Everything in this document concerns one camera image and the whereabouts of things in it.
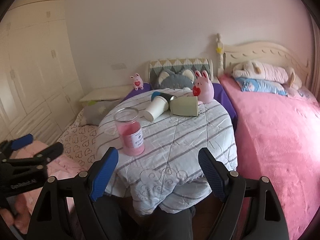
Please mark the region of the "person's left hand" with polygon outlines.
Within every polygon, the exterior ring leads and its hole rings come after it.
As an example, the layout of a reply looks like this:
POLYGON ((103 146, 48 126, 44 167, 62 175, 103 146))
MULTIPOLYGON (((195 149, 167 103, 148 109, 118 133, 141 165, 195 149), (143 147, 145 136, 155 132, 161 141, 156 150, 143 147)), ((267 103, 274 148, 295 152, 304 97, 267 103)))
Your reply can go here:
POLYGON ((28 214, 17 214, 17 217, 14 218, 13 215, 7 209, 1 209, 1 216, 4 219, 7 226, 16 226, 20 233, 27 234, 28 224, 29 224, 29 215, 28 214))

